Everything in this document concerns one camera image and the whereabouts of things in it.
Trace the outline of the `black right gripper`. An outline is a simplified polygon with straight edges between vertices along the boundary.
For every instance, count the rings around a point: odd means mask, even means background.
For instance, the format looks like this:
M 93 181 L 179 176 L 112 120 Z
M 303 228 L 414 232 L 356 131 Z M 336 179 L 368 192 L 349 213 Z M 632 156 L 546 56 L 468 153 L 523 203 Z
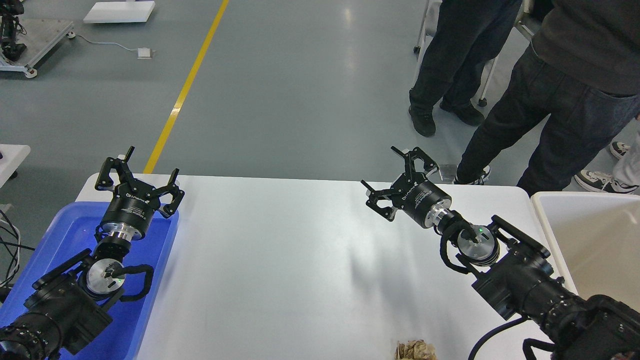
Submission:
M 404 160 L 404 172 L 388 189 L 375 190 L 361 180 L 366 188 L 366 206 L 389 222 L 400 209 L 424 229 L 443 229 L 441 221 L 450 213 L 451 196 L 428 180 L 440 169 L 439 165 L 418 146 L 406 150 L 391 146 L 390 149 Z M 422 162 L 423 170 L 416 169 L 416 160 Z M 389 201 L 391 206 L 380 207 L 379 201 Z

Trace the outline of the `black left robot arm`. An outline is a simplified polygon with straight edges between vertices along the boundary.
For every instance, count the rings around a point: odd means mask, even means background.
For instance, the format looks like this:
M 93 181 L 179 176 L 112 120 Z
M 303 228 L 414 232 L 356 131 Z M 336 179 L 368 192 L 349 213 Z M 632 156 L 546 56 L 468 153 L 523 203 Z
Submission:
M 168 219 L 178 212 L 185 192 L 176 183 L 178 168 L 162 187 L 135 178 L 128 165 L 134 150 L 103 162 L 94 189 L 113 196 L 94 230 L 96 248 L 32 283 L 26 312 L 1 328 L 3 360 L 58 360 L 62 349 L 77 354 L 112 323 L 113 305 L 139 301 L 151 291 L 154 268 L 126 266 L 124 259 L 131 244 L 146 237 L 155 213 Z

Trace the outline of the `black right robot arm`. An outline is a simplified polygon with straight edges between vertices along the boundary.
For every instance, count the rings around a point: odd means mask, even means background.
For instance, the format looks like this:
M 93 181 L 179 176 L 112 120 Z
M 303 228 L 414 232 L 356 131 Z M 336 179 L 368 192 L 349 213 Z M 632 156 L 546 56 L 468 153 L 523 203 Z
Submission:
M 553 278 L 548 248 L 498 215 L 487 225 L 468 222 L 452 210 L 451 196 L 429 176 L 438 164 L 418 146 L 393 152 L 404 171 L 387 189 L 366 183 L 366 205 L 387 221 L 402 210 L 421 228 L 439 235 L 439 257 L 449 269 L 472 274 L 473 289 L 505 319 L 483 335 L 471 349 L 480 348 L 504 330 L 535 322 L 549 341 L 526 338 L 522 351 L 534 360 L 535 349 L 553 360 L 637 360 L 640 348 L 639 313 L 610 296 L 587 300 Z

